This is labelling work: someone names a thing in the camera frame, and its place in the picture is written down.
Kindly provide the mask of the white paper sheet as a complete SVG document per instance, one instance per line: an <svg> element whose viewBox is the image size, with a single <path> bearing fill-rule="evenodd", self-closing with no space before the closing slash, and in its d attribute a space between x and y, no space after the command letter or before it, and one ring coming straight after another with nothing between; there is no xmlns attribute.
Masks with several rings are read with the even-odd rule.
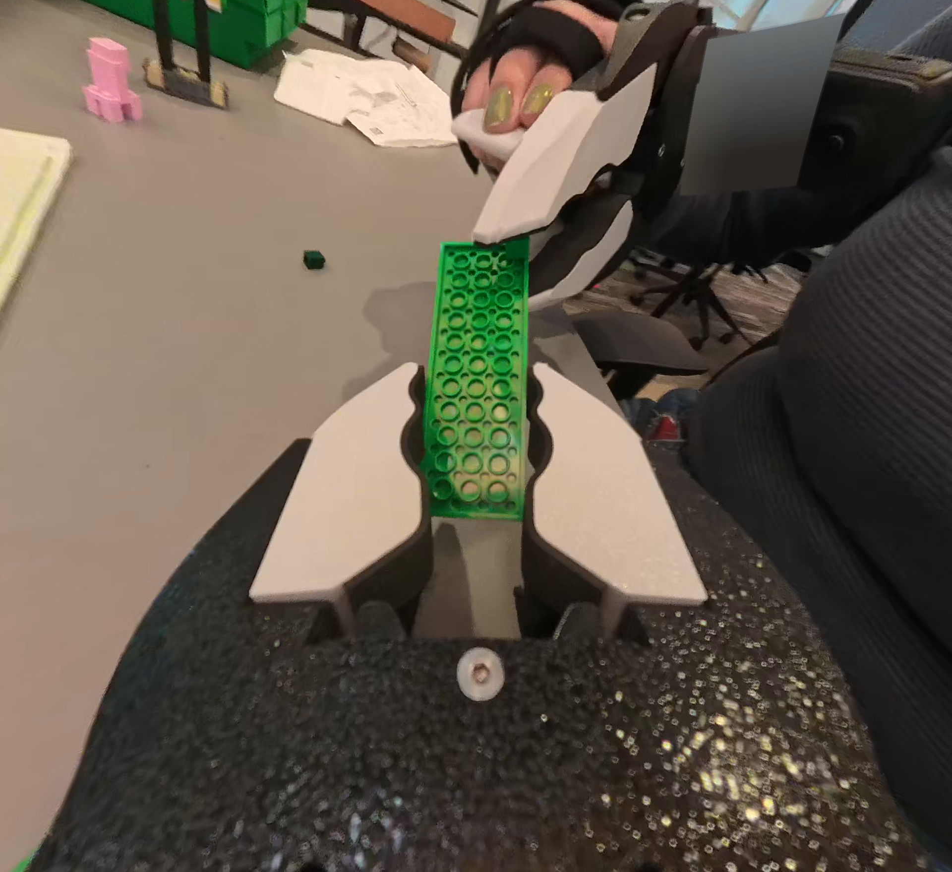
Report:
<svg viewBox="0 0 952 872"><path fill-rule="evenodd" d="M449 97L399 61L352 59L318 49L285 55L273 99L329 125L350 126L377 147L450 147Z"/></svg>

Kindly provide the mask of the black swivel office chair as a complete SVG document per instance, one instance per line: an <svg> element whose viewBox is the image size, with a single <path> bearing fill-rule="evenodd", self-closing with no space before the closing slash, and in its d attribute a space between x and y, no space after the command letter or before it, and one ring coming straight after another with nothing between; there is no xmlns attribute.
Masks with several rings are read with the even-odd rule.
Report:
<svg viewBox="0 0 952 872"><path fill-rule="evenodd" d="M631 252L629 260L641 289L628 296L633 310L596 309L570 315L572 325L617 400L627 400L657 376L687 377L706 371L700 353L712 338L711 318L726 331L718 340L752 346L718 296L714 283L721 272L764 274L741 263L680 264L671 258ZM685 336L665 316L677 304L691 307L699 331Z"/></svg>

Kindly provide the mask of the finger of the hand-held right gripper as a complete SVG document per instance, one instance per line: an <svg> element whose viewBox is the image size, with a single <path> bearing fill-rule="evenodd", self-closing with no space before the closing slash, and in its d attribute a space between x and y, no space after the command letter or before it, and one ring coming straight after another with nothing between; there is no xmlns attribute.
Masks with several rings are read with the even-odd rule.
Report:
<svg viewBox="0 0 952 872"><path fill-rule="evenodd" d="M541 230L607 167L623 164L648 115L657 65L606 100L566 90L543 110L497 177L472 231L489 246Z"/></svg>
<svg viewBox="0 0 952 872"><path fill-rule="evenodd" d="M580 199L547 230L531 258L531 310L560 306L588 290L625 256L631 199Z"/></svg>

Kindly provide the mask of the person's dark ribbed sweater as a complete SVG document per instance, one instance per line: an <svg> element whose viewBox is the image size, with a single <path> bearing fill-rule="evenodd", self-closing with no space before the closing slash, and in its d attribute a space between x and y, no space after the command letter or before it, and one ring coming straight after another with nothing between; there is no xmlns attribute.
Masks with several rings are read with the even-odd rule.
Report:
<svg viewBox="0 0 952 872"><path fill-rule="evenodd" d="M950 853L950 148L709 383L700 485L800 598L908 821Z"/></svg>

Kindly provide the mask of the person's blue jeans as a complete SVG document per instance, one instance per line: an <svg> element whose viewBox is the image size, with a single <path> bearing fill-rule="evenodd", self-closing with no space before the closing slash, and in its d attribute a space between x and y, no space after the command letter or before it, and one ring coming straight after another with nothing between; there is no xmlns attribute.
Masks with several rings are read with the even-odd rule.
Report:
<svg viewBox="0 0 952 872"><path fill-rule="evenodd" d="M657 399L632 397L620 402L620 406L642 441L681 442L698 395L695 389L674 388Z"/></svg>

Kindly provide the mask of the pink pig figure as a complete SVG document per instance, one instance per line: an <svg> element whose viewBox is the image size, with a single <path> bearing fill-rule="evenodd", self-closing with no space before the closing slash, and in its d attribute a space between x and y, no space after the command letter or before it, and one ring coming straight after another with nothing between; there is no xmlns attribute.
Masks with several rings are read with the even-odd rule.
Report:
<svg viewBox="0 0 952 872"><path fill-rule="evenodd" d="M89 113L111 124L138 122L144 116L140 97L128 84L129 53L104 37L91 37L87 49L91 82L83 88Z"/></svg>

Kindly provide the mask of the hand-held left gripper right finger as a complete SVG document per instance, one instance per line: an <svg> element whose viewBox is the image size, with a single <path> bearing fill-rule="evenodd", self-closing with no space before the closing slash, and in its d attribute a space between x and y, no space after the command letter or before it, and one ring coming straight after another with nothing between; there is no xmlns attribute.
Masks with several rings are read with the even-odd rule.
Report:
<svg viewBox="0 0 952 872"><path fill-rule="evenodd" d="M639 435L552 366L532 376L543 451L527 492L531 538L580 570L604 608L702 605L707 589Z"/></svg>

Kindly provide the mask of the black brick stand model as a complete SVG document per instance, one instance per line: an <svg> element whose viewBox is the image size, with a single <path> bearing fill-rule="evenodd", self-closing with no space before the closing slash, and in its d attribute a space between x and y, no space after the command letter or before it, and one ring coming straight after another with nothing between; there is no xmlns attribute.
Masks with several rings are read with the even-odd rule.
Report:
<svg viewBox="0 0 952 872"><path fill-rule="evenodd" d="M211 76L210 16L222 14L226 0L181 0L191 5L197 67L186 68L174 57L170 0L151 0L157 59L145 60L147 85L181 101L227 110L227 86Z"/></svg>

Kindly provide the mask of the long green brick plate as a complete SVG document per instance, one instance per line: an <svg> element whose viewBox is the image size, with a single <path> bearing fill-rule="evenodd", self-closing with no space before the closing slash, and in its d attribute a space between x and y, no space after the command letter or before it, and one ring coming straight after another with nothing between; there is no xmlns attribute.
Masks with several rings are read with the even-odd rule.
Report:
<svg viewBox="0 0 952 872"><path fill-rule="evenodd" d="M440 250L423 414L431 511L521 521L530 240L444 243Z"/></svg>

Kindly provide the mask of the grey desk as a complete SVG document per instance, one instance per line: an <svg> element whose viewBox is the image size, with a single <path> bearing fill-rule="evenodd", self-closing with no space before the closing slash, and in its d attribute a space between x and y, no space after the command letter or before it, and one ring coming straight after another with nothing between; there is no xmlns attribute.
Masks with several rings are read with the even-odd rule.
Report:
<svg viewBox="0 0 952 872"><path fill-rule="evenodd" d="M387 150L224 63L228 112L140 88L90 115L89 38L149 30L2 0L2 126L73 161L2 314L2 869L36 848L139 620L205 532L351 392L423 362L438 248L488 180ZM323 270L304 268L321 251Z"/></svg>

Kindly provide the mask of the person's right hand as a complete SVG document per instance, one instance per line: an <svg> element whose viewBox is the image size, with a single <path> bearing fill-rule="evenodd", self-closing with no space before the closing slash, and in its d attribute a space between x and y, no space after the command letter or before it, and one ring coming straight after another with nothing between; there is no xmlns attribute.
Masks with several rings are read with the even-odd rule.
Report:
<svg viewBox="0 0 952 872"><path fill-rule="evenodd" d="M482 111L488 135L529 129L608 57L625 10L642 1L517 0L480 28L461 60L451 116Z"/></svg>

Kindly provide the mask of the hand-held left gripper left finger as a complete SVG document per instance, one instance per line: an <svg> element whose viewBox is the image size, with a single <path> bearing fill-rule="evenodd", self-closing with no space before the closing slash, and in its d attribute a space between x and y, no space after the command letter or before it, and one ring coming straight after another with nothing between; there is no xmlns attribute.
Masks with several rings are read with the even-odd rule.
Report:
<svg viewBox="0 0 952 872"><path fill-rule="evenodd" d="M404 363L315 430L248 591L254 603L420 598L433 569L424 396L423 367Z"/></svg>

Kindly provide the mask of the brick instruction booklet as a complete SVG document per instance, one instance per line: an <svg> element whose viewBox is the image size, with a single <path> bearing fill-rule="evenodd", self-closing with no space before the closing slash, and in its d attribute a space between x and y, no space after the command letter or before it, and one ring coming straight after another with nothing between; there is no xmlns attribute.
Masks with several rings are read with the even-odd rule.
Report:
<svg viewBox="0 0 952 872"><path fill-rule="evenodd" d="M1 307L27 264L72 158L66 139L1 130Z"/></svg>

